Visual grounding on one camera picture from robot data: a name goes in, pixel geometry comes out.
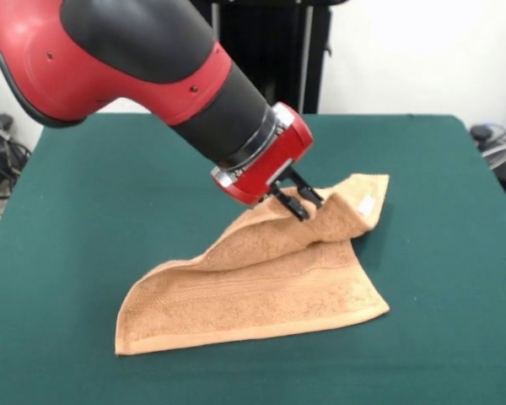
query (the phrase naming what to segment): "green table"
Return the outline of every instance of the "green table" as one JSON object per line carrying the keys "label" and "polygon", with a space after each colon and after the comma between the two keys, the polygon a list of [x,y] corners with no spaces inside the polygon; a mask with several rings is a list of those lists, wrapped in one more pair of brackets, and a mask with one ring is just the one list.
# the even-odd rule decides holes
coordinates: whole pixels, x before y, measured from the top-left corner
{"label": "green table", "polygon": [[329,332],[114,355],[129,287],[243,209],[153,116],[45,131],[0,224],[0,404],[506,405],[506,197],[450,116],[307,116],[316,186],[388,173],[354,241],[391,306]]}

